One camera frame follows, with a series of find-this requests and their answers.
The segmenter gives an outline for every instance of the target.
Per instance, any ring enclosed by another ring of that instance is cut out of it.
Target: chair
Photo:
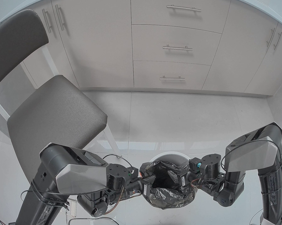
[[[33,10],[23,10],[0,25],[0,81],[38,48],[53,77],[11,115],[0,105],[18,161],[28,181],[40,164],[39,153],[50,142],[84,148],[104,131],[114,150],[120,150],[107,125],[107,115],[58,70],[46,47],[45,28]]]

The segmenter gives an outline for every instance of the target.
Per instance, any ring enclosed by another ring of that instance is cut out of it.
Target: trash bag
[[[175,184],[168,174],[168,171],[179,174],[187,169],[189,169],[189,161],[179,167],[164,161],[143,163],[140,167],[142,178],[156,176],[150,188],[150,196],[146,197],[143,194],[143,197],[152,206],[161,209],[181,208],[188,205],[194,200],[197,188],[192,187],[190,183],[181,187]]]

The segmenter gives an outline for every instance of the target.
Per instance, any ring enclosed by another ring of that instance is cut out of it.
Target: cabinet handle
[[[272,38],[273,38],[273,36],[274,36],[274,31],[275,31],[275,30],[276,30],[276,28],[271,29],[271,31],[272,31],[272,33],[271,33],[271,38],[269,39],[269,41],[267,41],[267,47],[269,47],[270,44],[271,44],[271,40],[272,40]]]
[[[282,32],[281,32],[281,33],[278,33],[278,35],[279,35],[279,39],[278,39],[278,41],[277,41],[277,44],[274,44],[274,50],[276,50],[277,47],[278,47],[279,41],[280,41],[280,39],[281,39],[281,37],[282,37]]]
[[[185,8],[185,7],[177,7],[177,6],[174,6],[173,4],[170,6],[170,5],[167,5],[167,8],[174,8],[174,9],[183,9],[183,10],[189,10],[189,11],[194,11],[194,12],[201,12],[201,9],[196,9],[196,8]]]
[[[188,48],[187,46],[186,47],[169,47],[168,44],[167,44],[167,47],[163,47],[163,49],[193,51],[192,48]]]
[[[55,9],[56,9],[56,13],[57,13],[57,18],[59,19],[59,23],[60,23],[60,26],[61,26],[61,30],[64,31],[64,25],[65,23],[62,22],[62,18],[61,18],[61,14],[60,14],[60,9],[61,7],[59,7],[58,5],[55,6]]]
[[[176,78],[176,77],[169,78],[169,77],[163,76],[163,77],[160,77],[160,80],[184,81],[185,79],[181,78],[181,76],[179,76],[179,78]]]
[[[48,11],[45,11],[45,9],[42,9],[42,13],[43,13],[43,16],[44,16],[44,19],[45,19],[45,23],[46,23],[46,27],[48,29],[48,33],[51,33],[51,26],[49,26],[48,19],[46,17],[46,13],[48,13]]]

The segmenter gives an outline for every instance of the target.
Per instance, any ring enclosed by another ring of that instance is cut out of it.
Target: silver handle
[[[281,39],[281,37],[282,37],[282,32],[281,32],[281,33],[278,33],[278,35],[279,35],[279,39],[278,39],[278,41],[277,41],[277,44],[274,44],[274,50],[276,50],[276,48],[278,47],[279,41],[280,41],[280,39]]]
[[[56,9],[56,13],[57,13],[57,18],[59,19],[59,23],[60,23],[61,29],[62,29],[62,31],[64,31],[64,25],[65,25],[65,23],[62,22],[62,18],[61,18],[61,14],[60,14],[60,9],[61,9],[61,7],[59,7],[58,5],[56,5],[56,6],[55,6],[55,9]]]
[[[175,9],[183,9],[183,10],[189,10],[189,11],[194,11],[194,12],[201,12],[201,9],[196,9],[196,8],[185,8],[185,7],[178,7],[178,6],[174,6],[173,4],[170,6],[170,5],[167,5],[167,8],[175,8]]]
[[[168,44],[167,44],[167,47],[163,47],[163,49],[193,51],[192,48],[188,48],[187,46],[186,47],[169,47]]]
[[[271,40],[272,40],[272,38],[273,38],[273,36],[274,36],[274,31],[275,31],[275,30],[276,30],[276,28],[271,29],[271,31],[272,31],[272,33],[271,33],[271,38],[269,39],[269,41],[267,41],[267,47],[269,47],[270,44],[271,44]]]
[[[160,77],[160,80],[172,80],[172,81],[184,81],[184,78],[181,78],[181,76],[179,76],[179,78],[168,78],[168,77]]]
[[[45,23],[46,23],[46,27],[48,29],[48,33],[51,33],[51,26],[49,26],[49,23],[48,23],[48,20],[47,20],[47,17],[46,17],[46,13],[48,13],[48,11],[45,11],[45,9],[42,9],[42,13],[43,13],[43,16],[44,16],[44,19],[45,19]]]

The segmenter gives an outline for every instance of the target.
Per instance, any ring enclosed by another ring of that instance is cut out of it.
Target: barcode label
[[[146,184],[144,184],[144,190],[143,190],[143,194],[144,194],[144,196],[146,196],[146,191],[147,191],[147,185],[146,185]]]
[[[185,177],[182,177],[182,185],[185,186]]]

